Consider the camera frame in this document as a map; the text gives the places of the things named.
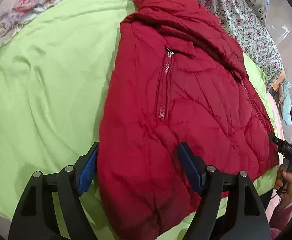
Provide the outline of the person's right hand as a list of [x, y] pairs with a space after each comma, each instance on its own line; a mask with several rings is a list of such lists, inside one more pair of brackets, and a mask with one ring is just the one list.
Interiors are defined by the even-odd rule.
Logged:
[[279, 190], [281, 187], [284, 187], [284, 180], [287, 182], [286, 190], [281, 197], [280, 203], [277, 206], [278, 210], [283, 210], [292, 204], [292, 173], [284, 171], [282, 164], [279, 167], [274, 188]]

